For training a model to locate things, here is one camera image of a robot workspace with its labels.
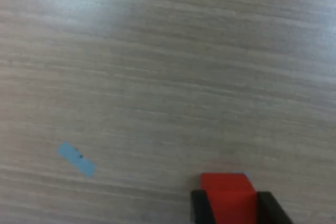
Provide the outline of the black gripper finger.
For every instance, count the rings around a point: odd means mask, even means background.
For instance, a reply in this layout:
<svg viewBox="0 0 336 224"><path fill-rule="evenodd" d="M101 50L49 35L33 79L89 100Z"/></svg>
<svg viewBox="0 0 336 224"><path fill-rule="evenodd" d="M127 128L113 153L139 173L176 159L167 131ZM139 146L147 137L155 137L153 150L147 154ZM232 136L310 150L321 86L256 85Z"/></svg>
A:
<svg viewBox="0 0 336 224"><path fill-rule="evenodd" d="M269 191L257 192L258 224L293 224L274 195Z"/></svg>
<svg viewBox="0 0 336 224"><path fill-rule="evenodd" d="M205 190L191 191L192 223L215 224L216 220Z"/></svg>

